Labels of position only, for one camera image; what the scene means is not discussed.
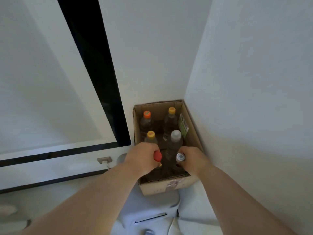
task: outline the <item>black trim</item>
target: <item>black trim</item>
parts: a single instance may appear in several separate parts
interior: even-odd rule
[[[119,146],[131,145],[98,0],[58,0]]]
[[[87,147],[75,148],[75,149],[66,149],[57,152],[42,153],[37,155],[30,155],[19,158],[11,158],[0,161],[0,167],[12,166],[16,164],[22,164],[27,162],[35,162],[40,160],[46,160],[51,158],[65,157],[69,155],[81,154],[81,153],[90,153],[93,151],[99,151],[104,149],[113,149],[119,147],[117,142],[109,142],[104,144],[92,145]]]
[[[10,192],[17,191],[17,190],[30,189],[30,188],[34,188],[34,187],[38,187],[38,186],[46,186],[46,185],[50,185],[50,184],[55,184],[55,183],[68,181],[68,180],[74,180],[74,179],[83,178],[83,177],[87,177],[87,176],[99,175],[99,174],[105,173],[106,171],[108,171],[108,169],[100,170],[100,171],[92,171],[92,172],[62,177],[62,178],[53,179],[53,180],[47,180],[47,181],[33,183],[33,184],[29,184],[29,185],[24,185],[24,186],[16,186],[16,187],[7,188],[7,189],[0,189],[0,194],[10,193]]]

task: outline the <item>person's left arm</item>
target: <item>person's left arm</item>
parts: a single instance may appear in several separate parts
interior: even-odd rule
[[[153,153],[159,147],[142,142],[113,167],[84,189],[35,221],[22,235],[110,234],[136,181],[159,166]]]

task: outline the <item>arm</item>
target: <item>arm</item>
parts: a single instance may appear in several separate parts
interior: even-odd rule
[[[201,180],[223,234],[295,235],[198,148],[182,146],[179,152],[186,156],[181,166]]]
[[[156,144],[146,142],[133,147],[125,162],[35,221],[23,235],[110,234],[136,181],[160,164],[153,159],[157,150]]]

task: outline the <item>barcode sticker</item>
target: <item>barcode sticker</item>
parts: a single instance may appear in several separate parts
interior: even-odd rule
[[[180,132],[182,133],[182,137],[185,138],[189,128],[184,117],[182,116],[182,113],[180,113],[180,116],[178,119],[178,127],[179,127]]]

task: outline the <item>bottle with orange cap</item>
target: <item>bottle with orange cap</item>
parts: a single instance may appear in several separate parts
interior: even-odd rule
[[[163,139],[167,141],[167,139],[171,136],[173,130],[177,128],[178,118],[175,115],[176,109],[174,107],[170,107],[168,109],[168,114],[164,119],[164,134]]]
[[[145,142],[150,142],[150,143],[156,143],[157,144],[157,140],[156,140],[156,135],[153,131],[149,131],[147,133],[147,137],[145,138]]]
[[[146,110],[145,112],[143,112],[143,117],[140,120],[140,132],[142,141],[147,136],[147,133],[149,131],[152,131],[152,124],[153,120],[151,118],[151,112]]]

